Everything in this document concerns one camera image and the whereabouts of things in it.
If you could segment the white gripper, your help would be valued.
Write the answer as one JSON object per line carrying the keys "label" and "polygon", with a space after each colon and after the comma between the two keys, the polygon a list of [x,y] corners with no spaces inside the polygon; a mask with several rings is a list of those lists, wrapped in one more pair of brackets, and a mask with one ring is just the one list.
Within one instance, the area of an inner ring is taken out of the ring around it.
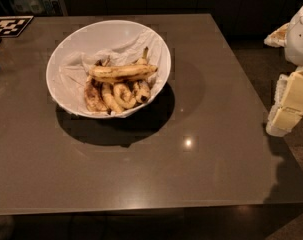
{"label": "white gripper", "polygon": [[266,132],[275,137],[290,133],[303,117],[303,6],[291,21],[264,39],[270,47],[284,47],[286,60],[299,66],[289,76],[281,74],[277,83]]}

